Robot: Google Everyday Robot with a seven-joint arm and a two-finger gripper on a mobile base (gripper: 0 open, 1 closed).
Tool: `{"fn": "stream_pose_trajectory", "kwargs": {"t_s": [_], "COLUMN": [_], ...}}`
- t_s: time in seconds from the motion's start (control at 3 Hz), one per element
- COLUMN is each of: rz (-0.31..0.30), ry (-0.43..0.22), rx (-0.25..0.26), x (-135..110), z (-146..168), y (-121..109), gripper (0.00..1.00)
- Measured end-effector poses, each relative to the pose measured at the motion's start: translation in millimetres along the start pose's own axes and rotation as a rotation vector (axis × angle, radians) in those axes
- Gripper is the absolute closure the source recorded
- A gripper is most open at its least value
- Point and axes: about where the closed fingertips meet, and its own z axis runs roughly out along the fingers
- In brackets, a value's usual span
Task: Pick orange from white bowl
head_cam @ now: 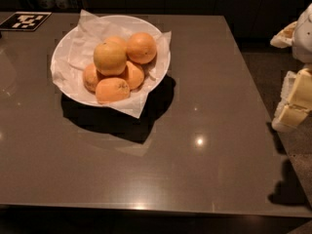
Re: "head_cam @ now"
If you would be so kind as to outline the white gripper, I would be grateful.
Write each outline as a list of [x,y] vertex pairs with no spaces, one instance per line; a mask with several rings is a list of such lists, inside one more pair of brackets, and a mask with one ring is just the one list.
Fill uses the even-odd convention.
[[[303,63],[312,63],[312,4],[294,21],[270,40],[276,48],[292,46],[292,55]],[[297,73],[288,71],[284,78],[281,101],[272,121],[277,132],[295,130],[312,111],[312,69],[304,67]]]

